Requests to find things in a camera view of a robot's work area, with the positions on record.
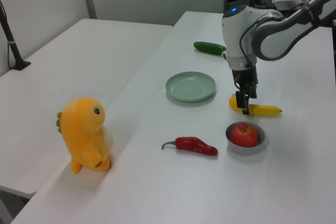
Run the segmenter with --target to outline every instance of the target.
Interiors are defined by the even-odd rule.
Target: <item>yellow plush toy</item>
[[[107,170],[113,145],[111,133],[103,126],[105,111],[94,98],[77,98],[57,114],[56,125],[71,154],[71,169],[76,174],[82,166]]]

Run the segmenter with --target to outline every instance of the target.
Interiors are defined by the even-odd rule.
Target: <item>red chili pepper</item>
[[[178,137],[175,141],[164,143],[161,147],[162,150],[166,144],[173,144],[178,150],[197,152],[209,156],[218,155],[218,150],[215,147],[207,145],[194,136]]]

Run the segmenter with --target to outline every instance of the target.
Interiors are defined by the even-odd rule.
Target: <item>white countertop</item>
[[[331,29],[318,28],[286,57],[258,60],[258,99],[281,116],[231,110],[236,91],[221,57],[193,48],[223,44],[221,14],[186,12],[106,109],[116,161],[108,172],[71,172],[69,157],[14,219],[18,223],[334,223],[336,88]],[[183,71],[216,81],[200,103],[172,100],[165,83]],[[253,156],[227,148],[226,128],[261,126],[266,146]],[[197,136],[215,146],[208,157],[161,145]]]
[[[0,78],[0,190],[30,198],[67,157],[57,112],[72,99],[108,105],[172,29],[83,19]]]

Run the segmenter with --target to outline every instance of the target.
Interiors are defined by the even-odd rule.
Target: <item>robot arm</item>
[[[239,89],[237,105],[244,114],[249,114],[249,99],[257,98],[257,57],[268,61],[281,59],[301,38],[335,14],[336,0],[311,0],[288,18],[273,9],[246,5],[225,12],[222,29],[226,59]]]

